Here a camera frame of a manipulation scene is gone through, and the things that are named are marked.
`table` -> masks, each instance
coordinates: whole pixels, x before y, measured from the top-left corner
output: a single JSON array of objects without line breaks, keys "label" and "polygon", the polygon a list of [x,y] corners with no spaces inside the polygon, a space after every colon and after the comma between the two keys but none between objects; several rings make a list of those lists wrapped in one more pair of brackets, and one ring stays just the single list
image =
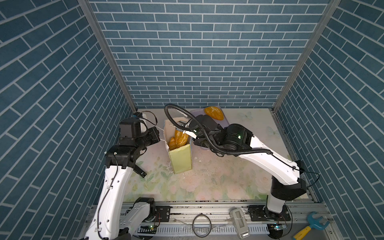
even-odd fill
[{"label": "table", "polygon": [[[160,128],[166,119],[163,109],[143,109],[152,111]],[[290,159],[269,109],[223,109],[228,122],[238,123],[248,128],[267,146]],[[170,110],[172,117],[182,114]],[[164,139],[162,130],[160,138]],[[250,200],[266,199],[271,187],[271,174],[259,166],[234,156],[218,157],[210,150],[191,145],[192,170],[174,174],[165,148],[165,142],[148,147],[139,157],[139,165],[147,176],[143,179],[133,173],[128,181],[124,202],[134,202],[138,197],[153,197],[155,201],[191,200]]]}]

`black corrugated hose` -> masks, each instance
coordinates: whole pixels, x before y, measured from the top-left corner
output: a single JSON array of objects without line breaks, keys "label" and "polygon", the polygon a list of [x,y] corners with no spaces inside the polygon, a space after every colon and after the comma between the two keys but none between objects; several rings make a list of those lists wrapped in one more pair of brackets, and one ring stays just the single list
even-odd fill
[{"label": "black corrugated hose", "polygon": [[267,153],[267,154],[272,154],[272,151],[269,150],[269,149],[265,149],[265,148],[259,148],[259,149],[252,149],[252,150],[241,150],[241,151],[230,151],[230,150],[224,150],[220,147],[218,147],[208,136],[208,133],[207,131],[205,130],[205,127],[197,120],[197,118],[190,112],[188,112],[187,110],[185,110],[184,108],[180,107],[180,106],[177,106],[175,104],[167,104],[165,105],[164,107],[164,112],[166,113],[166,116],[167,118],[170,120],[170,122],[176,126],[177,128],[183,130],[183,131],[191,131],[189,128],[187,127],[182,127],[180,125],[177,124],[177,122],[175,122],[173,120],[173,118],[171,117],[171,115],[169,114],[168,112],[168,109],[169,108],[174,108],[182,113],[184,113],[185,115],[187,115],[188,117],[190,117],[192,120],[194,120],[197,125],[200,127],[201,131],[204,133],[204,137],[207,139],[209,145],[212,146],[213,149],[215,149],[218,153],[222,153],[222,154],[226,154],[226,155],[242,155],[242,154],[252,154],[252,153]]}]

